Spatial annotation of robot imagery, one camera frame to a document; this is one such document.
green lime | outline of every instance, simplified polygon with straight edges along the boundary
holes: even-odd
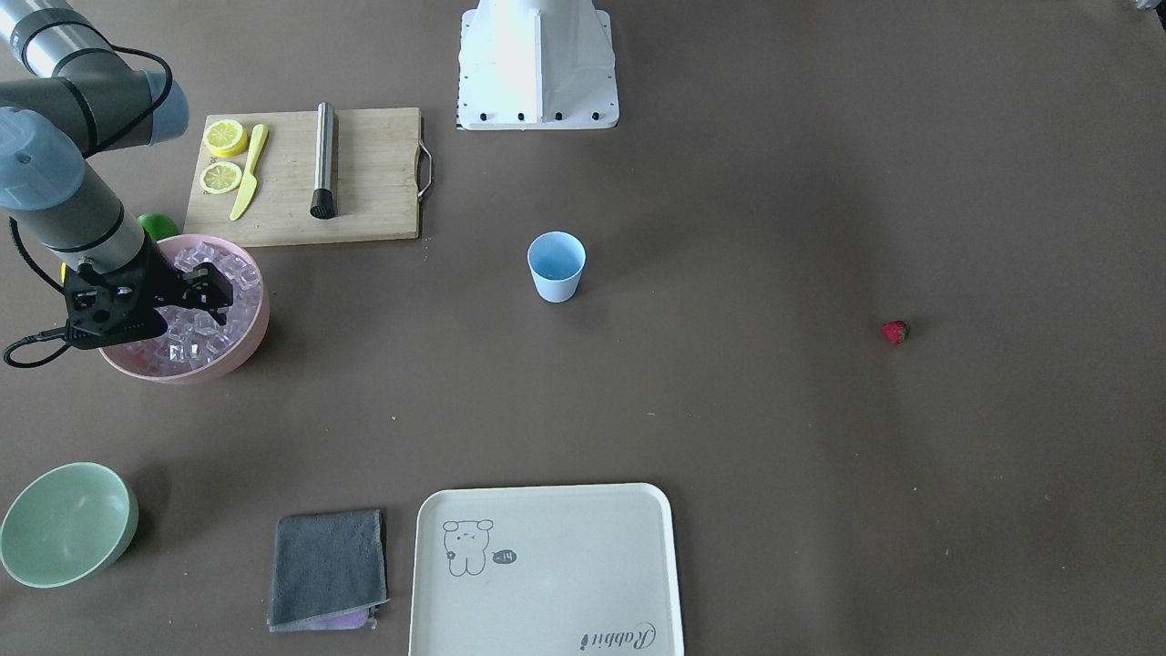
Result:
[[[178,227],[164,213],[143,213],[138,217],[138,223],[142,224],[142,227],[155,241],[178,234]]]

blue cup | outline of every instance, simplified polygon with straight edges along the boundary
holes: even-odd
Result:
[[[567,232],[540,234],[526,251],[534,287],[543,299],[561,303],[575,294],[586,262],[583,242]]]

black cable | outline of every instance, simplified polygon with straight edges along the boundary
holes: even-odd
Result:
[[[110,40],[106,38],[105,42],[110,43]],[[157,98],[153,103],[150,103],[149,107],[147,107],[140,114],[138,114],[136,117],[134,117],[129,122],[127,122],[125,125],[125,127],[122,127],[121,129],[114,132],[112,136],[110,136],[105,141],[101,141],[100,143],[98,143],[97,146],[94,146],[93,148],[91,148],[90,151],[85,153],[85,157],[86,158],[91,157],[92,155],[96,155],[97,153],[100,153],[101,150],[104,150],[104,149],[108,148],[110,146],[112,146],[113,143],[115,143],[119,139],[121,139],[126,134],[129,134],[129,132],[133,128],[138,127],[138,125],[141,124],[141,121],[146,120],[147,117],[149,117],[150,114],[153,114],[154,110],[156,110],[156,108],[159,108],[159,107],[162,106],[162,103],[164,103],[166,99],[170,96],[170,89],[174,87],[174,71],[170,70],[170,64],[166,63],[166,59],[163,59],[162,57],[159,57],[157,55],[154,55],[153,52],[147,52],[145,50],[136,50],[134,48],[122,48],[120,45],[114,45],[113,43],[110,43],[110,48],[114,52],[125,52],[127,55],[135,55],[138,57],[145,57],[147,59],[153,59],[160,66],[162,66],[162,70],[166,72],[166,82],[162,83],[162,92],[157,94]]]
[[[5,362],[5,365],[7,365],[9,367],[15,367],[16,369],[34,369],[36,367],[43,367],[43,366],[52,362],[54,360],[61,358],[61,354],[63,354],[66,351],[69,351],[69,345],[65,345],[65,346],[61,347],[59,350],[57,350],[56,352],[54,352],[51,355],[48,355],[48,357],[45,357],[45,358],[43,358],[41,360],[37,360],[36,362],[20,362],[20,361],[13,360],[12,359],[12,354],[15,353],[16,350],[20,350],[22,347],[27,347],[28,345],[35,345],[37,343],[51,343],[52,340],[63,340],[64,337],[65,337],[65,330],[64,330],[64,327],[54,327],[54,330],[51,330],[51,331],[44,331],[44,332],[37,333],[35,336],[29,336],[27,338],[17,340],[17,341],[8,345],[8,348],[6,348],[3,351],[3,362]]]
[[[24,262],[33,269],[33,273],[40,275],[41,280],[48,282],[49,285],[58,292],[65,292],[65,288],[62,287],[59,282],[54,280],[51,275],[45,273],[44,269],[33,260],[33,255],[28,254],[28,248],[24,247],[24,240],[20,238],[20,226],[16,224],[16,219],[10,216],[8,217],[8,230],[12,232],[12,242],[16,245],[16,252],[19,252],[20,256],[24,259]]]

lime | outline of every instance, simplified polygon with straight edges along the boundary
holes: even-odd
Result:
[[[233,157],[247,149],[247,131],[234,119],[217,120],[206,126],[203,143],[216,157]]]
[[[226,193],[243,181],[243,169],[233,162],[215,162],[203,169],[198,182],[208,193]]]
[[[155,241],[178,233],[178,227],[164,213],[143,213],[138,217],[138,223],[142,224],[142,227]]]

lemon half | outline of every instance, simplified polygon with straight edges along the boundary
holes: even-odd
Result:
[[[217,120],[206,126],[203,143],[216,157],[233,157],[247,149],[247,131],[234,119]]]
[[[198,182],[208,193],[226,193],[243,181],[243,169],[233,162],[215,162],[203,169]]]

